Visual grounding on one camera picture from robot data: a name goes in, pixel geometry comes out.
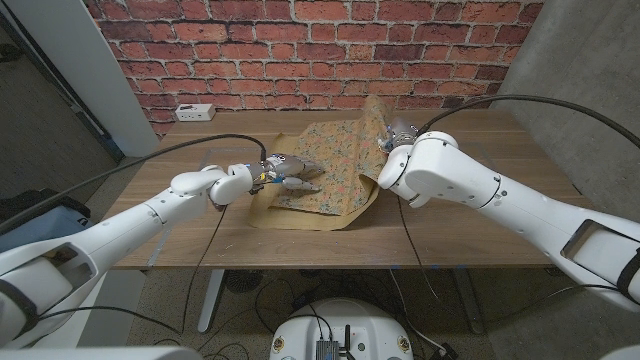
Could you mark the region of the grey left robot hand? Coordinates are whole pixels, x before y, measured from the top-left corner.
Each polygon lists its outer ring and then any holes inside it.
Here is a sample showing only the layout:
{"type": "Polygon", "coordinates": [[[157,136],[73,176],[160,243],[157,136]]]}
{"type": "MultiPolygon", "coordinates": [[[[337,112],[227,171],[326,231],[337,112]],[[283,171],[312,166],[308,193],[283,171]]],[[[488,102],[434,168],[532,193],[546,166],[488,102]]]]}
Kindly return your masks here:
{"type": "Polygon", "coordinates": [[[247,164],[255,185],[280,184],[288,190],[319,192],[322,187],[309,182],[324,173],[324,168],[309,159],[290,155],[272,154],[265,160],[247,164]]]}

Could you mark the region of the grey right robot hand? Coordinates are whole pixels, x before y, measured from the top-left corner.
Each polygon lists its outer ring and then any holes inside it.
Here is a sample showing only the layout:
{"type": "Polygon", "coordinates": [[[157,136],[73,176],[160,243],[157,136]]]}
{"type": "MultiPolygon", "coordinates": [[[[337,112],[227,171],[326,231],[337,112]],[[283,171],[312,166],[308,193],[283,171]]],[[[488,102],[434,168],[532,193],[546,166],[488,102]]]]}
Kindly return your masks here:
{"type": "Polygon", "coordinates": [[[387,137],[379,139],[378,145],[383,152],[390,153],[397,147],[412,145],[417,138],[418,128],[401,117],[395,117],[386,126],[386,131],[387,137]]]}

